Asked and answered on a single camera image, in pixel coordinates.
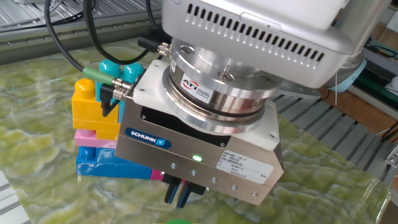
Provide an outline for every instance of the stacked blocks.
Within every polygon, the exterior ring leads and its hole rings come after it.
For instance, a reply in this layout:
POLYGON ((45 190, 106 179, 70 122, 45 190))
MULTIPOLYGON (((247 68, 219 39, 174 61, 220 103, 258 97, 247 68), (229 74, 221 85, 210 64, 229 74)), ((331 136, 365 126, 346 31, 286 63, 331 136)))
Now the stacked blocks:
MULTIPOLYGON (((121 72, 120 66, 109 60, 102 61, 99 70, 131 83, 144 73, 138 63, 126 65, 121 72)), ((75 83, 72 113, 73 128, 77 129, 75 144, 79 146, 77 175, 162 180, 160 171, 114 156, 124 103, 121 101, 107 117, 103 117, 100 89, 101 83, 85 78, 75 83)))

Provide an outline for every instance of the schunk label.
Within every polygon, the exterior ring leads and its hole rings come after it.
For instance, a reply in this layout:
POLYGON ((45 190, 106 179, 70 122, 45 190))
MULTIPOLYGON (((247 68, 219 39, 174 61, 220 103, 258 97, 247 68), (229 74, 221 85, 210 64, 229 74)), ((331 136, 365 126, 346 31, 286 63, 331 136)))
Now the schunk label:
POLYGON ((164 149, 170 149, 172 147, 172 143, 170 141, 166 139, 161 139, 151 134, 147 134, 145 132, 136 130, 134 128, 126 128, 125 133, 129 137, 132 137, 134 139, 140 140, 145 143, 153 144, 158 147, 162 147, 164 149))

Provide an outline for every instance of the screw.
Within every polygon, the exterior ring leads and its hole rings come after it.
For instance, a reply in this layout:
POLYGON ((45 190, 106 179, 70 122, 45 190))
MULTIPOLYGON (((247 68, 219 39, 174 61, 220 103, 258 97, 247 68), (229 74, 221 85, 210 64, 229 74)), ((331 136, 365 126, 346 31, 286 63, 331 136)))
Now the screw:
POLYGON ((233 77, 231 74, 227 73, 227 72, 220 72, 220 73, 218 74, 218 76, 219 76, 223 81, 233 81, 233 80, 234 80, 234 77, 233 77))
POLYGON ((195 53, 195 49, 193 49, 192 47, 182 46, 182 47, 180 47, 180 50, 186 54, 194 54, 195 53))

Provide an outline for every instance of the green object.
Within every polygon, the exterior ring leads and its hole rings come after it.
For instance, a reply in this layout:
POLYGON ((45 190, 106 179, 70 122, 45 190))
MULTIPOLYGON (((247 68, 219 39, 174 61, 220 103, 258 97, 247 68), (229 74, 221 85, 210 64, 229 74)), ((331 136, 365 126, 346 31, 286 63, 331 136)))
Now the green object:
POLYGON ((202 161, 202 158, 201 158, 201 156, 199 156, 199 155, 194 155, 194 156, 192 156, 192 159, 193 159, 194 161, 198 161, 198 162, 201 162, 201 161, 202 161))
POLYGON ((88 67, 85 67, 83 70, 83 75, 89 79, 108 85, 113 85, 113 80, 115 79, 112 75, 88 67))
POLYGON ((188 222, 186 220, 172 220, 172 221, 169 221, 166 224, 192 224, 192 223, 188 222))

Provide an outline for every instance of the marble tabletop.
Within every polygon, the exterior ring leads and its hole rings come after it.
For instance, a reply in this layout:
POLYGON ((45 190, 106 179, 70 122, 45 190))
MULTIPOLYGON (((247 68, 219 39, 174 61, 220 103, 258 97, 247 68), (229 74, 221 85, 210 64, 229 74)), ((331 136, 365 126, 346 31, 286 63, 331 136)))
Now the marble tabletop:
MULTIPOLYGON (((136 40, 106 50, 123 59, 141 51, 136 40)), ((103 60, 93 48, 72 55, 92 68, 103 60)), ((71 97, 81 77, 60 54, 0 67, 0 167, 33 224, 370 224, 388 198, 382 182, 281 116, 285 174, 258 207, 208 191, 176 209, 156 180, 78 177, 71 97)))

